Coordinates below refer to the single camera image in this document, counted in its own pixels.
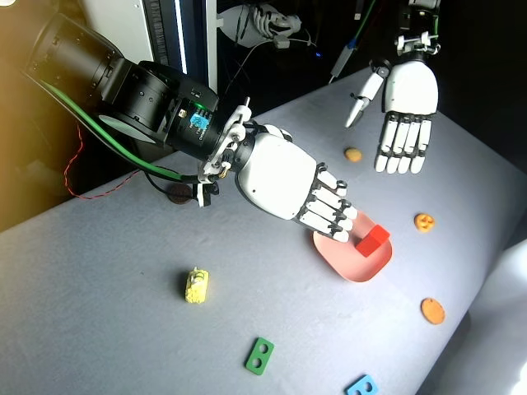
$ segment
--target table surface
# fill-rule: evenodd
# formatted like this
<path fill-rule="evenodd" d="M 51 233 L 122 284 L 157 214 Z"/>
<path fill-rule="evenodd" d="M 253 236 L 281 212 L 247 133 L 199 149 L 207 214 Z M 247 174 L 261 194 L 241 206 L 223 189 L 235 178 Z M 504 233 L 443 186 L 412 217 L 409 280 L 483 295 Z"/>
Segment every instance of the table surface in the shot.
<path fill-rule="evenodd" d="M 339 277 L 310 232 L 254 209 L 232 176 L 199 209 L 137 175 L 0 235 L 0 392 L 329 395 L 370 374 L 381 393 L 414 394 L 525 210 L 527 176 L 442 114 L 420 174 L 377 174 L 380 98 L 357 129 L 342 126 L 368 74 L 258 121 L 291 132 L 391 233 L 394 256 L 373 279 Z M 347 146 L 363 160 L 348 162 Z M 161 163 L 196 169 L 182 154 Z M 413 225 L 421 211 L 436 218 L 430 234 Z M 201 305 L 183 297 L 195 266 L 211 276 Z M 422 317 L 427 297 L 442 325 Z M 256 337 L 275 345 L 262 376 L 244 368 Z"/>

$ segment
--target green block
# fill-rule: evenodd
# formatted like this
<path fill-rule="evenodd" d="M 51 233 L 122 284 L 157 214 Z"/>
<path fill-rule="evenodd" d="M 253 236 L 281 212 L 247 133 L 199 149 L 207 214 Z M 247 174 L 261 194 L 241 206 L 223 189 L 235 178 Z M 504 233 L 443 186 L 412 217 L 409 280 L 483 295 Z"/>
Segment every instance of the green block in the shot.
<path fill-rule="evenodd" d="M 264 373 L 265 367 L 273 352 L 274 344 L 262 337 L 256 339 L 253 350 L 245 363 L 245 368 L 260 376 Z"/>

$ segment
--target pink tray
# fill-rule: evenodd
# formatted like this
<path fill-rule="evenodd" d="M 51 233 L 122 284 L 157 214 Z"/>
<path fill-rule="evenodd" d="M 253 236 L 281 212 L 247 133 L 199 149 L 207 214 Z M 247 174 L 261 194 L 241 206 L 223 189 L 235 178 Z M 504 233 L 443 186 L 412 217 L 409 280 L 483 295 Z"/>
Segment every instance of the pink tray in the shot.
<path fill-rule="evenodd" d="M 370 280 L 392 258 L 392 244 L 388 240 L 368 258 L 355 249 L 376 225 L 366 214 L 359 211 L 349 232 L 349 241 L 340 243 L 329 237 L 313 233 L 313 241 L 320 255 L 340 276 L 348 281 L 364 282 Z"/>

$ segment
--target blue led light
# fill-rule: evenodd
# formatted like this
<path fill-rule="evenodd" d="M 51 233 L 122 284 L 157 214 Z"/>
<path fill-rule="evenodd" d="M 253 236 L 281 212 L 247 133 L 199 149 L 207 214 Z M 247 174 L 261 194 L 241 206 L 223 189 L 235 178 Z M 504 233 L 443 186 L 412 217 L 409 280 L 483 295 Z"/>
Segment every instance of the blue led light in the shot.
<path fill-rule="evenodd" d="M 194 115 L 190 117 L 190 125 L 195 126 L 198 129 L 206 129 L 208 128 L 209 124 L 210 124 L 210 121 L 202 117 L 198 113 L 194 113 Z"/>

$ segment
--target red cube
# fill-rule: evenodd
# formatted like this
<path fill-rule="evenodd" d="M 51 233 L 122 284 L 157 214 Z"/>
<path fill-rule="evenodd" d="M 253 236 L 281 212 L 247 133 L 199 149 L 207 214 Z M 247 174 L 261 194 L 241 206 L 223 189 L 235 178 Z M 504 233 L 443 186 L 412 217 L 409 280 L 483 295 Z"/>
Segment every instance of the red cube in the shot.
<path fill-rule="evenodd" d="M 364 239 L 355 247 L 365 257 L 372 255 L 389 238 L 388 231 L 380 225 L 375 225 Z"/>

